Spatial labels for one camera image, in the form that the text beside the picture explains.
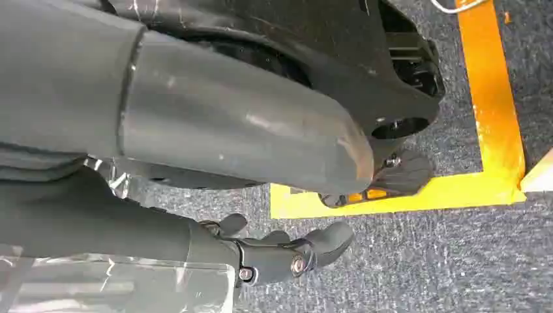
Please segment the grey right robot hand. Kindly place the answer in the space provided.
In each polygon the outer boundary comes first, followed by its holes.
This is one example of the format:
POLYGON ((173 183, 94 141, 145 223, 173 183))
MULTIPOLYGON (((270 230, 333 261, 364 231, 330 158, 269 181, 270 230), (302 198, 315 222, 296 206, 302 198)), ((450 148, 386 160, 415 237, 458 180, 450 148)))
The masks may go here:
POLYGON ((2 1, 4 247, 221 263, 263 284, 325 267, 353 240, 343 222, 237 239, 241 215, 201 223, 123 200, 88 156, 328 193, 373 176, 366 136, 330 97, 72 1, 2 1))

